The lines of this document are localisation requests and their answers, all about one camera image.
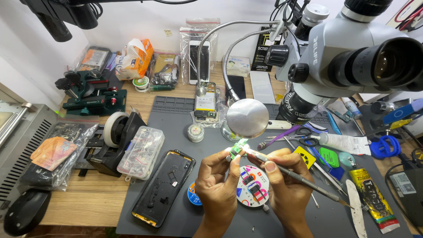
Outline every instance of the screwdriver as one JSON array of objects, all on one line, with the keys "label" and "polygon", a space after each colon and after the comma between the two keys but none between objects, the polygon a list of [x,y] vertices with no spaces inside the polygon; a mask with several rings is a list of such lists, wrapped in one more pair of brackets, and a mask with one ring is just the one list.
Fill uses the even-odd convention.
[{"label": "screwdriver", "polygon": [[[249,153],[249,154],[251,154],[251,155],[253,155],[254,157],[256,157],[261,162],[264,162],[265,163],[265,162],[269,161],[269,159],[265,155],[263,155],[263,154],[261,154],[261,153],[259,153],[257,151],[254,151],[252,149],[246,149],[246,152]],[[318,193],[320,193],[320,194],[322,194],[322,195],[324,195],[324,196],[332,199],[333,201],[339,202],[339,203],[341,203],[344,206],[347,206],[349,208],[354,209],[353,207],[351,207],[350,205],[348,205],[344,200],[340,199],[335,194],[322,189],[321,187],[317,186],[315,183],[313,183],[313,182],[311,182],[311,181],[303,178],[301,175],[299,175],[299,174],[297,174],[295,172],[292,172],[289,169],[286,169],[286,168],[282,167],[279,164],[276,164],[276,165],[278,166],[278,168],[280,169],[280,171],[282,173],[284,173],[284,174],[290,176],[291,178],[299,181],[300,183],[306,185],[307,187],[313,189],[314,191],[317,191]]]}]

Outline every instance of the plastic storage box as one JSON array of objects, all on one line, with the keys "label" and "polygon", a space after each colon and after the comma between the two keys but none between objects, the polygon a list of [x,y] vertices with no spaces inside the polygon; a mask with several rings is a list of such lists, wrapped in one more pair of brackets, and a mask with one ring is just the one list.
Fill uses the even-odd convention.
[{"label": "plastic storage box", "polygon": [[146,126],[138,129],[117,167],[117,171],[127,175],[125,181],[131,177],[148,180],[164,140],[161,130]]}]

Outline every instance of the flexible metal arm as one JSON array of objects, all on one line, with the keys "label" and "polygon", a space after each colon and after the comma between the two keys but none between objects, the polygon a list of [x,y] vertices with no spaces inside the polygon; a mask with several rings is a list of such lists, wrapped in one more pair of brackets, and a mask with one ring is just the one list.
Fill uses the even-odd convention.
[{"label": "flexible metal arm", "polygon": [[229,91],[229,93],[231,94],[231,96],[232,96],[232,98],[234,99],[235,102],[239,100],[239,97],[235,93],[234,89],[232,88],[231,83],[229,82],[229,79],[228,79],[228,72],[226,71],[226,68],[227,68],[226,64],[228,63],[229,55],[230,55],[233,47],[236,44],[238,44],[239,42],[243,41],[244,39],[246,39],[250,36],[271,32],[273,30],[274,29],[270,28],[270,29],[267,29],[267,30],[260,30],[260,31],[248,33],[247,35],[239,38],[234,43],[232,43],[231,46],[228,48],[228,51],[226,51],[225,57],[223,58],[223,66],[222,66],[223,79],[225,80],[227,90]]},{"label": "flexible metal arm", "polygon": [[226,22],[223,24],[218,25],[217,27],[213,28],[209,33],[207,33],[204,38],[201,40],[200,44],[198,45],[198,54],[197,54],[197,87],[201,87],[201,81],[200,81],[200,66],[201,66],[201,49],[203,48],[204,42],[217,30],[222,29],[226,26],[233,25],[233,24],[239,24],[239,23],[245,23],[245,24],[259,24],[259,25],[266,25],[266,24],[280,24],[280,20],[276,21],[249,21],[249,20],[234,20],[230,22]]}]

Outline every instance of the yellow plastic card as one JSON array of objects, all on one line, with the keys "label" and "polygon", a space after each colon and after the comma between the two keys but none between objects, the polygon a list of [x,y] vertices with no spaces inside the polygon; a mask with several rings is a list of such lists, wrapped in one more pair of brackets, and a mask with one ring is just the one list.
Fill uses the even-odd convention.
[{"label": "yellow plastic card", "polygon": [[301,146],[298,146],[293,153],[298,153],[302,157],[305,164],[307,165],[307,169],[310,169],[314,162],[316,162],[316,158],[314,158],[314,156],[312,156],[309,152],[307,152],[307,150],[305,150]]}]

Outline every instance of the screen protector box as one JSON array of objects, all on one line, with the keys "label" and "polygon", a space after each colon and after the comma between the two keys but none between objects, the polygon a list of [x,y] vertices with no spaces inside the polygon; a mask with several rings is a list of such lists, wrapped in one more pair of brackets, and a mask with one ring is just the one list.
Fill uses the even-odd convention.
[{"label": "screen protector box", "polygon": [[[269,29],[269,27],[264,27],[264,26],[261,27],[261,30],[266,30],[266,29]],[[251,70],[270,72],[272,70],[272,66],[267,65],[264,62],[264,59],[266,58],[266,54],[267,54],[267,49],[271,45],[280,44],[281,40],[282,40],[282,33],[276,37],[276,40],[274,42],[271,42],[269,40],[269,33],[260,34],[258,36],[257,47],[255,48],[255,54],[254,54]]]}]

